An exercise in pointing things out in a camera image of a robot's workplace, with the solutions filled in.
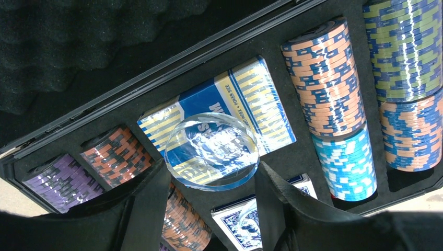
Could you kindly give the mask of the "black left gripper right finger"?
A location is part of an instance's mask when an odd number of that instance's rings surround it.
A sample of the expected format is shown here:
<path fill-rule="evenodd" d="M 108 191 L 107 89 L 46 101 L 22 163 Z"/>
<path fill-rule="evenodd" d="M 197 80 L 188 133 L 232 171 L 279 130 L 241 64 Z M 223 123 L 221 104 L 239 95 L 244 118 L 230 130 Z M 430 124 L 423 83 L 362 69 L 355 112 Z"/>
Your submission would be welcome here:
<path fill-rule="evenodd" d="M 442 250 L 442 214 L 370 217 L 321 202 L 261 162 L 255 194 L 264 250 Z"/>

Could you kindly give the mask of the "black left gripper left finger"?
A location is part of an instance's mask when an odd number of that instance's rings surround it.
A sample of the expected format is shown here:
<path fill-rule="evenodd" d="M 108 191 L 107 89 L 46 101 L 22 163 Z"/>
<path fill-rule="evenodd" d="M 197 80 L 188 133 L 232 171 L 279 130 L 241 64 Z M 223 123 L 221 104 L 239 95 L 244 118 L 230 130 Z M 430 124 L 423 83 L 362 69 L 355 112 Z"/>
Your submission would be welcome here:
<path fill-rule="evenodd" d="M 67 213 L 1 213 L 1 250 L 159 250 L 171 176 L 164 160 Z"/>

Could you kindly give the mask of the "blue patterned card deck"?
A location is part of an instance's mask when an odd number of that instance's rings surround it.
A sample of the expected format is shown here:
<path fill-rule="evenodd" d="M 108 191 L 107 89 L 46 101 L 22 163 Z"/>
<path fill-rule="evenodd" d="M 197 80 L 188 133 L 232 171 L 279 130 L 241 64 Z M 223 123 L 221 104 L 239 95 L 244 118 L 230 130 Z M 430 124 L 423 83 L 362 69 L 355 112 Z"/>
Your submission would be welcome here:
<path fill-rule="evenodd" d="M 236 250 L 262 250 L 255 195 L 214 208 L 211 216 Z"/>

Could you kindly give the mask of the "clear round disc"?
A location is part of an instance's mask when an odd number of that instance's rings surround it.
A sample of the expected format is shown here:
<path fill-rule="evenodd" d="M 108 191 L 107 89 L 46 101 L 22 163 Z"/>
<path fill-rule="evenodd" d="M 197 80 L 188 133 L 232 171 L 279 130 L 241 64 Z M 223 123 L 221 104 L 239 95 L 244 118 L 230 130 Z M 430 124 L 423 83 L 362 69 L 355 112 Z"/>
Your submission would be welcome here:
<path fill-rule="evenodd" d="M 205 112 L 176 125 L 164 150 L 171 175 L 186 187 L 227 191 L 248 182 L 260 160 L 249 126 L 223 113 Z"/>

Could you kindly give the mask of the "blue striped card deck box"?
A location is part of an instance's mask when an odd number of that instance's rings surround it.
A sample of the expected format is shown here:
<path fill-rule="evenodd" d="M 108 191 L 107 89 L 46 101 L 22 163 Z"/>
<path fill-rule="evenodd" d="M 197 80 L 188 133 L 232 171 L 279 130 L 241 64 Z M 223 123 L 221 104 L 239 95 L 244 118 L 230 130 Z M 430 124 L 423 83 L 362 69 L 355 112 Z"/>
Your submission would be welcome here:
<path fill-rule="evenodd" d="M 137 125 L 163 154 L 171 130 L 198 113 L 225 113 L 255 133 L 260 155 L 296 142 L 265 59 L 258 55 L 143 113 Z"/>

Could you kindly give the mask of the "black poker set case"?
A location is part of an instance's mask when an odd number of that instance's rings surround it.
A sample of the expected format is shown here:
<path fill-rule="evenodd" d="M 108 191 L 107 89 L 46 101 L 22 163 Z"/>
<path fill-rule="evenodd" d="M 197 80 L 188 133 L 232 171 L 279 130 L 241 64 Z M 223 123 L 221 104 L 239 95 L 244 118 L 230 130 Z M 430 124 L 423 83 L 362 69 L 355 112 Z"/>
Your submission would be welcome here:
<path fill-rule="evenodd" d="M 319 199 L 369 213 L 442 187 L 442 165 L 416 174 L 383 163 L 376 93 L 364 38 L 363 1 L 1 1 L 1 177 L 37 203 L 21 179 L 115 125 L 136 126 L 145 110 L 256 55 L 265 58 L 297 142 L 265 156 L 284 178 L 306 173 Z M 327 191 L 284 72 L 279 45 L 343 15 L 369 119 L 377 193 L 340 202 Z"/>

